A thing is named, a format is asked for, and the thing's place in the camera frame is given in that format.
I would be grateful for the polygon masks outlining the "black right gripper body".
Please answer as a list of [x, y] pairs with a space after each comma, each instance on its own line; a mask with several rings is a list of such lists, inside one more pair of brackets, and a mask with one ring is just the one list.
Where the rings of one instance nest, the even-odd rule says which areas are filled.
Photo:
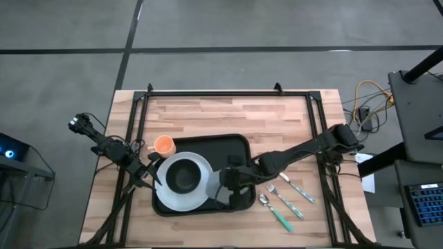
[[246, 210], [254, 204], [255, 187], [246, 184], [248, 175], [242, 172], [245, 168], [246, 161], [241, 156], [228, 156], [228, 166], [219, 172], [220, 210]]

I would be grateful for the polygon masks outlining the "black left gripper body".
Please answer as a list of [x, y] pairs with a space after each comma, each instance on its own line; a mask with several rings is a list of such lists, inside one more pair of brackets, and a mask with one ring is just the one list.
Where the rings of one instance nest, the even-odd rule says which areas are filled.
[[[160, 161], [160, 154], [149, 154], [148, 158], [150, 162], [156, 162], [156, 164]], [[149, 174], [149, 165], [144, 165], [140, 158], [134, 158], [130, 164], [124, 166], [123, 169], [129, 174], [128, 184], [123, 188], [123, 193], [130, 193], [136, 186], [136, 180], [146, 178]]]

